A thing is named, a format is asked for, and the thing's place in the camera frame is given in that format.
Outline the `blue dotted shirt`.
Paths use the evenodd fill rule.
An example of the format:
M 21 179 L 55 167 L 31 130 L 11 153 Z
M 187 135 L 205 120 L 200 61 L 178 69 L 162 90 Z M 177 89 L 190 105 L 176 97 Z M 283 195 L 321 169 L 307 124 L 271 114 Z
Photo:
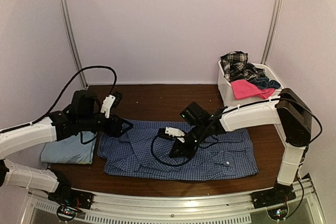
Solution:
M 172 127 L 189 132 L 186 122 L 132 120 L 133 128 L 121 137 L 100 138 L 98 156 L 106 159 L 108 175 L 206 181 L 237 179 L 259 172 L 247 129 L 208 137 L 185 157 L 181 141 L 164 139 L 160 129 Z

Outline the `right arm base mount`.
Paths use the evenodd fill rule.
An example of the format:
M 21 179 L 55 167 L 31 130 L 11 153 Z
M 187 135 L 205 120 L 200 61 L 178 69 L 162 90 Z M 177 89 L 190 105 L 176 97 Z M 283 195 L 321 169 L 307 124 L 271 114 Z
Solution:
M 274 221 L 285 220 L 289 213 L 288 201 L 296 199 L 293 186 L 280 186 L 250 194 L 254 209 L 266 208 Z

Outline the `light blue printed t-shirt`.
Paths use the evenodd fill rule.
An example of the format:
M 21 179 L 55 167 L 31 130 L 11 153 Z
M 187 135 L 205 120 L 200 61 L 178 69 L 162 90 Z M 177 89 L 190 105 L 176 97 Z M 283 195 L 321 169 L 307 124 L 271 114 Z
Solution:
M 94 146 L 97 135 L 91 132 L 83 132 L 81 135 L 72 136 L 65 140 L 47 143 L 40 155 L 42 163 L 50 164 L 92 164 Z

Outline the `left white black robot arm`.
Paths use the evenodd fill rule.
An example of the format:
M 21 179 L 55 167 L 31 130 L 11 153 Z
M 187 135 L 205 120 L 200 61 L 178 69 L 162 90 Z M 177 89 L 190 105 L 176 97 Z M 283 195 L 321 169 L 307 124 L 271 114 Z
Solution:
M 35 145 L 82 136 L 83 132 L 121 137 L 133 127 L 131 122 L 112 113 L 121 100 L 120 92 L 100 102 L 94 92 L 78 90 L 62 111 L 48 112 L 34 122 L 1 130 L 1 185 L 41 190 L 64 205 L 71 205 L 76 199 L 75 192 L 62 172 L 19 165 L 7 157 Z

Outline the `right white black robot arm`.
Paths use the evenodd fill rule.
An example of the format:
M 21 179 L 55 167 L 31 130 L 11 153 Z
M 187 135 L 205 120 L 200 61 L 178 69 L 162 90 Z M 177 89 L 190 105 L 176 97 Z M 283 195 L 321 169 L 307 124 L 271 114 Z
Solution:
M 163 129 L 165 136 L 175 140 L 171 158 L 192 159 L 200 144 L 212 135 L 246 127 L 280 125 L 285 134 L 285 151 L 274 187 L 265 195 L 274 204 L 292 198 L 292 184 L 311 142 L 312 114 L 291 89 L 285 88 L 279 95 L 265 100 L 226 106 L 213 114 L 193 102 L 180 115 L 192 129 L 187 133 L 173 127 Z

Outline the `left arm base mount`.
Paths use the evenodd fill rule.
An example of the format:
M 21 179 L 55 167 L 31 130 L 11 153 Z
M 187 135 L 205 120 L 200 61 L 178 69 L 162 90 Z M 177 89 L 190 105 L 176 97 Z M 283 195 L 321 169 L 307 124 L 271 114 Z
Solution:
M 90 210 L 94 194 L 82 190 L 69 189 L 66 192 L 46 192 L 48 200 L 58 204 L 57 218 L 64 223 L 73 221 L 75 218 L 85 217 L 85 211 Z

